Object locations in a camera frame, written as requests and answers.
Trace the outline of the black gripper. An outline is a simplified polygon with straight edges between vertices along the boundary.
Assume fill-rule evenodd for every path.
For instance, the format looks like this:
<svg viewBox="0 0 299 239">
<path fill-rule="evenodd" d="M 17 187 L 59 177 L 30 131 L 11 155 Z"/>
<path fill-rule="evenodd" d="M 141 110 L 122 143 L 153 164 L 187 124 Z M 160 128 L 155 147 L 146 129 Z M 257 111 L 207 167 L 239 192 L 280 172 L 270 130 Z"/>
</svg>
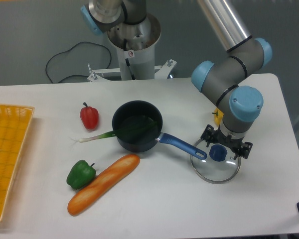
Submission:
<svg viewBox="0 0 299 239">
<path fill-rule="evenodd" d="M 224 135 L 220 129 L 215 131 L 214 127 L 208 124 L 200 139 L 206 142 L 206 147 L 211 143 L 218 143 L 234 151 L 234 160 L 238 157 L 247 159 L 253 147 L 251 142 L 242 142 L 241 139 L 234 139 L 231 135 Z"/>
</svg>

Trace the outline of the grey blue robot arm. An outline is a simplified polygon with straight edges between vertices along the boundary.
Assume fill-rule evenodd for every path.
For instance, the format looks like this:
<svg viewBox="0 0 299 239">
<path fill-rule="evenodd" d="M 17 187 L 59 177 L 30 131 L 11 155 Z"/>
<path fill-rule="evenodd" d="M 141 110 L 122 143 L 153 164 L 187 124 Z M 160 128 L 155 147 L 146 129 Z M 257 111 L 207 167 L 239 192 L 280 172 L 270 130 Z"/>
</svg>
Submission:
<svg viewBox="0 0 299 239">
<path fill-rule="evenodd" d="M 201 0 L 199 5 L 228 53 L 222 63 L 200 63 L 191 81 L 223 113 L 220 126 L 207 126 L 202 138 L 247 158 L 252 149 L 244 136 L 263 106 L 261 93 L 241 82 L 272 58 L 270 44 L 253 38 L 227 0 Z M 161 36 L 159 21 L 147 12 L 144 0 L 91 0 L 81 7 L 83 19 L 96 34 L 106 33 L 117 50 L 122 80 L 153 79 L 154 46 Z"/>
</svg>

